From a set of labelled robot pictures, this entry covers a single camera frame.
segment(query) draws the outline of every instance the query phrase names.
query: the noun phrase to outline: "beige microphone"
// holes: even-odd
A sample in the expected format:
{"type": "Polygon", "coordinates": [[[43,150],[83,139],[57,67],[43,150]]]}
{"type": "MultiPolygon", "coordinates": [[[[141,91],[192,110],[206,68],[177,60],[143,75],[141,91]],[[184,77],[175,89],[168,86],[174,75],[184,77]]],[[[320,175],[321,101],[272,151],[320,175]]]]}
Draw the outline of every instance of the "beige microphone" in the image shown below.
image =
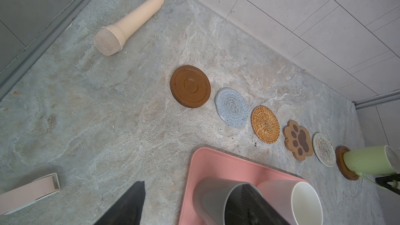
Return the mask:
{"type": "Polygon", "coordinates": [[[163,4],[164,0],[147,0],[120,21],[101,27],[94,36],[94,45],[106,56],[121,51],[126,40],[158,12],[163,4]]]}

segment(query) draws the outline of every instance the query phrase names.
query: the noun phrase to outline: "paw print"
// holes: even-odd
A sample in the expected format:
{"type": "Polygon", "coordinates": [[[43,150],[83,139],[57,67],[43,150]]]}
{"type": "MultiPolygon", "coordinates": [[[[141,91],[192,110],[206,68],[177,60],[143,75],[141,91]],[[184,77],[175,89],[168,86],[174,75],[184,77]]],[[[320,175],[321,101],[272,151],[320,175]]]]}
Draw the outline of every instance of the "paw print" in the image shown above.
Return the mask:
{"type": "Polygon", "coordinates": [[[290,120],[283,129],[286,148],[293,152],[294,158],[303,161],[314,154],[311,137],[308,130],[300,126],[296,121],[290,120]]]}

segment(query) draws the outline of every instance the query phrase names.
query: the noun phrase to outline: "gray cup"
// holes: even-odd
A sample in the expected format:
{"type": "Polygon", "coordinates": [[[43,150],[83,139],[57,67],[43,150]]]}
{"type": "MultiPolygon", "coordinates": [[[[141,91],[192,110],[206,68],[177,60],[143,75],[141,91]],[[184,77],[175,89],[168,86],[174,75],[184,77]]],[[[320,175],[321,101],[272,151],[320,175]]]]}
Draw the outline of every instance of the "gray cup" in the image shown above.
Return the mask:
{"type": "Polygon", "coordinates": [[[260,193],[253,184],[247,182],[211,177],[202,179],[193,192],[194,210],[207,225],[225,225],[228,198],[237,204],[230,208],[234,214],[234,209],[240,206],[243,185],[250,185],[260,193]]]}

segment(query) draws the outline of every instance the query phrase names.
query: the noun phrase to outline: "cup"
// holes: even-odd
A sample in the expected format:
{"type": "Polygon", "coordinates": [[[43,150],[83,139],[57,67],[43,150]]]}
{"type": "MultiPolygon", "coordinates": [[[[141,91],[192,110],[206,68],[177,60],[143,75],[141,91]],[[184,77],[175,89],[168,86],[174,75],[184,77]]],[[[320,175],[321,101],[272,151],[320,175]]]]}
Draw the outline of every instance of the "cup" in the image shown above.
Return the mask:
{"type": "Polygon", "coordinates": [[[400,159],[388,145],[351,150],[343,154],[343,160],[349,170],[382,189],[386,188],[364,175],[394,175],[400,173],[400,159]]]}
{"type": "Polygon", "coordinates": [[[257,186],[264,199],[291,225],[322,225],[322,206],[307,182],[271,180],[257,186]]]}
{"type": "Polygon", "coordinates": [[[240,202],[241,187],[246,184],[258,189],[251,183],[221,178],[204,178],[193,192],[193,208],[207,225],[225,225],[225,209],[229,197],[240,202]]]}

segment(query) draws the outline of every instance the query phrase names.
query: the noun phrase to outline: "metal frame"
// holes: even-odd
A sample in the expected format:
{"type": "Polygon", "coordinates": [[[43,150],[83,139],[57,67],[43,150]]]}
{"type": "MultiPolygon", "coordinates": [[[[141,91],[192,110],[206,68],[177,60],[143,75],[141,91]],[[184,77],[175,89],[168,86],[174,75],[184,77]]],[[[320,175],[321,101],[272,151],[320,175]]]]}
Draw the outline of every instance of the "metal frame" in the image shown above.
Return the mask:
{"type": "Polygon", "coordinates": [[[400,195],[400,189],[397,188],[398,186],[398,181],[400,181],[400,174],[397,175],[388,175],[380,178],[375,178],[375,182],[391,191],[394,193],[400,195]]]}
{"type": "Polygon", "coordinates": [[[27,72],[56,38],[68,27],[90,0],[74,0],[7,68],[0,74],[0,99],[27,72]]]}
{"type": "Polygon", "coordinates": [[[396,102],[400,100],[400,89],[381,94],[379,96],[370,97],[361,101],[354,102],[357,110],[378,106],[385,103],[396,102]]]}

